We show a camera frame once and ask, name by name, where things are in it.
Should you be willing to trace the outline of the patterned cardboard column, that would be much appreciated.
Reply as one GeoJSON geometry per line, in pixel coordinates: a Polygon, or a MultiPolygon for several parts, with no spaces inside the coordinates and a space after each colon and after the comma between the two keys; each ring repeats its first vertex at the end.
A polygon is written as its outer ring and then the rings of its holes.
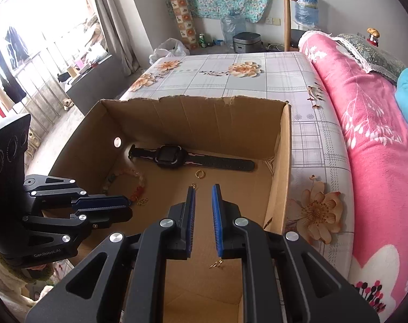
{"type": "Polygon", "coordinates": [[[198,48],[198,36],[194,27],[188,0],[170,0],[182,43],[189,49],[198,48]]]}

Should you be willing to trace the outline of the wooden crutch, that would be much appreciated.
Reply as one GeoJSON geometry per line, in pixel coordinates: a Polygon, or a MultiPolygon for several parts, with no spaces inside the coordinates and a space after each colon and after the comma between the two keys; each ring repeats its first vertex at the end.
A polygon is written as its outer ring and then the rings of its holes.
{"type": "Polygon", "coordinates": [[[297,0],[284,0],[284,51],[291,50],[291,2],[297,0]]]}

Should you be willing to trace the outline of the white plastic bag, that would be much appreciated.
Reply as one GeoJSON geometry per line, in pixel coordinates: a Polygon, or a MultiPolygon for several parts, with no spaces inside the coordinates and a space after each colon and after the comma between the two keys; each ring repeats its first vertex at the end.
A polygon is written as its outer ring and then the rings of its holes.
{"type": "Polygon", "coordinates": [[[149,56],[149,63],[153,65],[160,58],[187,55],[190,55],[190,51],[186,46],[180,40],[170,38],[154,49],[153,53],[149,56]]]}

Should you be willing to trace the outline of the floral bed sheet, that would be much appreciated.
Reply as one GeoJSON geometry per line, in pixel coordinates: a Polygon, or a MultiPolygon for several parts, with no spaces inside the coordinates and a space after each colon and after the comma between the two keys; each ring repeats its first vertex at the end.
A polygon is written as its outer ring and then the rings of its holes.
{"type": "Polygon", "coordinates": [[[343,276],[347,276],[354,242],[354,191],[351,167],[334,107],[321,78],[301,52],[189,55],[162,74],[161,58],[147,71],[152,85],[135,85],[122,95],[159,99],[185,95],[208,98],[248,96],[278,100],[291,107],[291,178],[289,198],[298,201],[314,179],[326,192],[339,192],[342,229],[330,244],[314,246],[343,276]]]}

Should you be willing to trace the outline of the pink strap smart watch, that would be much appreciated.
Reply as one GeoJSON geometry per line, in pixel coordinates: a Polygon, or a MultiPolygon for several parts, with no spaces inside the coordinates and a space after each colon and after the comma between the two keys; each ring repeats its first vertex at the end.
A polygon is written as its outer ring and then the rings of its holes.
{"type": "Polygon", "coordinates": [[[156,149],[139,148],[133,144],[129,149],[128,157],[130,160],[133,158],[152,160],[161,168],[171,169],[180,168],[181,166],[243,172],[252,172],[255,169],[253,160],[192,153],[175,144],[164,144],[156,149]]]}

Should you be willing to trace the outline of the mushroom figurine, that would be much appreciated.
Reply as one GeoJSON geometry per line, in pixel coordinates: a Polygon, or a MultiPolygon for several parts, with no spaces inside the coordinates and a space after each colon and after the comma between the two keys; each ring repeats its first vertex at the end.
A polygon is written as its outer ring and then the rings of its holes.
{"type": "Polygon", "coordinates": [[[368,37],[367,37],[367,41],[374,45],[375,47],[378,46],[379,43],[379,38],[380,38],[380,33],[377,29],[375,28],[368,28],[367,29],[367,33],[368,33],[368,37]]]}

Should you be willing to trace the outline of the gold chain pendant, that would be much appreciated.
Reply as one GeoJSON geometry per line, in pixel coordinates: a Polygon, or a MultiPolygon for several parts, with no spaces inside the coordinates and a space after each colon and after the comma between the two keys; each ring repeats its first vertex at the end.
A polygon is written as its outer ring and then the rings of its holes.
{"type": "Polygon", "coordinates": [[[223,259],[218,259],[217,261],[215,261],[210,268],[220,268],[223,264],[223,259]]]}

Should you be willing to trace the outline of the grey cabinet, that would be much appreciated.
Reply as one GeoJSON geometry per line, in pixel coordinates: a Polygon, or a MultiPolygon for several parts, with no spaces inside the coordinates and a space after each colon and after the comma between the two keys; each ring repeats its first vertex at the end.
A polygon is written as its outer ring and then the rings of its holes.
{"type": "Polygon", "coordinates": [[[67,95],[86,115],[99,100],[115,99],[121,95],[130,86],[130,79],[124,75],[119,59],[109,55],[74,80],[67,95]]]}

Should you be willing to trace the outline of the brown cardboard box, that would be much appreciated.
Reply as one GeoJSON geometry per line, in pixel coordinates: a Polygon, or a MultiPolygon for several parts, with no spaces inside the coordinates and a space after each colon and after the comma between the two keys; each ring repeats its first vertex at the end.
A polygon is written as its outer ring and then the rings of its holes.
{"type": "Polygon", "coordinates": [[[141,233],[186,199],[196,183],[193,249],[186,261],[167,263],[165,322],[238,322],[243,315],[241,263],[210,268],[217,260],[211,190],[218,184],[224,200],[243,217],[281,233],[291,172],[291,107],[284,101],[236,96],[103,100],[75,130],[56,159],[51,175],[74,179],[86,192],[131,196],[137,186],[126,174],[136,168],[145,178],[145,205],[133,206],[128,222],[113,230],[141,233]],[[252,172],[205,168],[160,168],[146,159],[130,160],[135,144],[156,149],[177,144],[192,153],[239,157],[255,162],[252,172]]]}

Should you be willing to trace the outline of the blue water bottle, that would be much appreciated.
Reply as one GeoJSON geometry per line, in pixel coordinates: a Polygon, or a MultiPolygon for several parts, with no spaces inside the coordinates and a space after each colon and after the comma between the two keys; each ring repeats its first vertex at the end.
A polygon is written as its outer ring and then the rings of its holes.
{"type": "Polygon", "coordinates": [[[297,0],[294,20],[301,27],[315,29],[319,23],[319,0],[297,0]]]}

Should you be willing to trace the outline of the gold flower brooch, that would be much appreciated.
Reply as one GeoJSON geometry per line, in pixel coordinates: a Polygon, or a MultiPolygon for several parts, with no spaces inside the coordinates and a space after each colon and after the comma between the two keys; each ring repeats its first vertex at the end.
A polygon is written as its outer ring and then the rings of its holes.
{"type": "Polygon", "coordinates": [[[142,205],[145,205],[147,202],[148,202],[147,198],[141,198],[141,199],[137,200],[136,204],[138,206],[142,206],[142,205]]]}

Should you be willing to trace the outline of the grey rice cooker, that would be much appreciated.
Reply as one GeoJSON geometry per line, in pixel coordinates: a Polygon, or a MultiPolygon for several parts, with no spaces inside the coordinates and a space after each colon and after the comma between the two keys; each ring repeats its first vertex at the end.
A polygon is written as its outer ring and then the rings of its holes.
{"type": "Polygon", "coordinates": [[[261,35],[253,32],[242,32],[232,38],[236,53],[254,53],[263,51],[261,35]]]}

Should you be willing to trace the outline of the pink fleece blanket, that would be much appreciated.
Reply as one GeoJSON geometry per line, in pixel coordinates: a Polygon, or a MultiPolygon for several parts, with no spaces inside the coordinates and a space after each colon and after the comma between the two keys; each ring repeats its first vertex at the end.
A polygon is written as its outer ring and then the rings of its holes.
{"type": "Polygon", "coordinates": [[[299,49],[324,83],[347,146],[354,188],[349,282],[382,322],[395,321],[408,294],[408,124],[396,88],[327,34],[305,33],[299,49]]]}

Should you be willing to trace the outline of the clear water jug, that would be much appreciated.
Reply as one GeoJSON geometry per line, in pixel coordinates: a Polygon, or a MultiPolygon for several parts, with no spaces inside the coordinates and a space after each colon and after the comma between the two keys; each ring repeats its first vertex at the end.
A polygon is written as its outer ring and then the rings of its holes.
{"type": "Polygon", "coordinates": [[[233,38],[235,35],[246,32],[246,19],[237,9],[231,9],[227,15],[221,19],[221,30],[225,44],[233,48],[233,38]]]}

